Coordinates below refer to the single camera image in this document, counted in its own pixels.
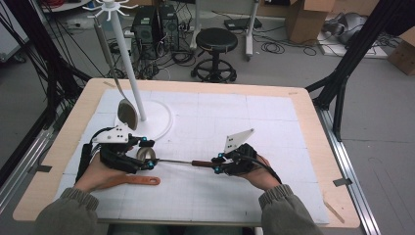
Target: person's left hand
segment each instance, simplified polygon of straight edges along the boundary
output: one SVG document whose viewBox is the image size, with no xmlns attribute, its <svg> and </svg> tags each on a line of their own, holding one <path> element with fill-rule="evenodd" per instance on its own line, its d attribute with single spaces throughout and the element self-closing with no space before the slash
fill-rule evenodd
<svg viewBox="0 0 415 235">
<path fill-rule="evenodd" d="M 100 153 L 94 156 L 94 159 L 85 170 L 82 177 L 73 186 L 81 191 L 90 193 L 100 189 L 103 185 L 120 175 L 127 174 L 124 171 L 106 167 L 100 160 Z"/>
</svg>

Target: metal bracket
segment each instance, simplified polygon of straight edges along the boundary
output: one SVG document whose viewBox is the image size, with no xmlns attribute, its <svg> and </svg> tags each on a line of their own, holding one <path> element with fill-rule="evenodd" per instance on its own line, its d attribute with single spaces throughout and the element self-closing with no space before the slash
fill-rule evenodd
<svg viewBox="0 0 415 235">
<path fill-rule="evenodd" d="M 254 129 L 249 129 L 233 135 L 226 136 L 225 150 L 223 153 L 227 154 L 238 149 L 245 141 L 254 133 Z"/>
<path fill-rule="evenodd" d="M 350 185 L 353 182 L 349 178 L 340 178 L 333 180 L 333 183 L 336 185 L 336 187 L 342 186 L 342 185 Z"/>
<path fill-rule="evenodd" d="M 132 133 L 132 130 L 128 128 L 126 123 L 123 123 L 122 125 L 118 125 L 111 130 L 98 134 L 92 142 L 101 144 L 125 144 L 128 143 L 129 133 Z"/>
</svg>

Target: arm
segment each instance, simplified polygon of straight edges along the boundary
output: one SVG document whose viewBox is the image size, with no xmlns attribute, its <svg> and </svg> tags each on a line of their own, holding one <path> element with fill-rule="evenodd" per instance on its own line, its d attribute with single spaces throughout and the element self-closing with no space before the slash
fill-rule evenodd
<svg viewBox="0 0 415 235">
<path fill-rule="evenodd" d="M 258 159 L 269 165 L 263 157 L 258 156 Z M 257 168 L 242 177 L 248 179 L 256 188 L 265 191 L 259 197 L 264 234 L 323 234 L 289 185 L 280 184 L 264 168 Z"/>
<path fill-rule="evenodd" d="M 34 234 L 93 234 L 97 223 L 95 209 L 99 202 L 89 193 L 123 174 L 125 172 L 104 166 L 97 154 L 73 188 L 67 188 L 60 199 L 39 214 Z"/>
</svg>

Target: black strap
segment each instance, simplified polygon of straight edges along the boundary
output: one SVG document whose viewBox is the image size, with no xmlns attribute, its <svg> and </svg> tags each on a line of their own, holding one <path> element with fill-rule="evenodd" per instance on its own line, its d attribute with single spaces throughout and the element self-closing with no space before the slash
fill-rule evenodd
<svg viewBox="0 0 415 235">
<path fill-rule="evenodd" d="M 104 131 L 108 131 L 114 129 L 114 127 L 106 127 L 103 129 L 98 130 L 91 138 L 88 144 L 84 144 L 82 147 L 82 153 L 80 155 L 80 161 L 79 161 L 79 167 L 78 172 L 75 178 L 75 183 L 79 180 L 80 177 L 82 177 L 83 173 L 85 173 L 85 170 L 89 167 L 89 163 L 91 163 L 92 160 L 92 140 L 97 137 L 100 133 Z"/>
</svg>

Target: desktop computer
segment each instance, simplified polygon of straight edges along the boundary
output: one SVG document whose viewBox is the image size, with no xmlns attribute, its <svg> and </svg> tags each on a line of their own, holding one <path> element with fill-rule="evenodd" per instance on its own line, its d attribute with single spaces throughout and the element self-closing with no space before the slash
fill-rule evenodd
<svg viewBox="0 0 415 235">
<path fill-rule="evenodd" d="M 155 6 L 139 6 L 137 8 L 131 32 L 134 32 L 140 59 L 154 60 L 159 57 L 161 32 Z"/>
<path fill-rule="evenodd" d="M 176 11 L 172 5 L 164 5 L 159 7 L 161 36 L 164 42 L 164 48 L 170 51 L 179 50 L 179 31 L 178 18 Z"/>
</svg>

